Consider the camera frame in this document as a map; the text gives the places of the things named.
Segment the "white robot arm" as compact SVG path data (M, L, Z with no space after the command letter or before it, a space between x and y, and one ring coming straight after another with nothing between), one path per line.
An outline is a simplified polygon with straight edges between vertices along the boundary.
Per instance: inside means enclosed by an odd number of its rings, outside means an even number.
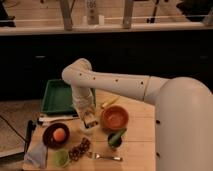
M62 71L74 107L93 104L93 88L155 107L156 171L213 171L213 92L190 77L94 72L80 58Z

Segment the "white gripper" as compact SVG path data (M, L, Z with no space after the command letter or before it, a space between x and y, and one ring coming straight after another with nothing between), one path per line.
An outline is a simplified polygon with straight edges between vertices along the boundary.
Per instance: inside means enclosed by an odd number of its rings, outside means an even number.
M86 129L91 129L98 124L94 107L79 109L78 115Z

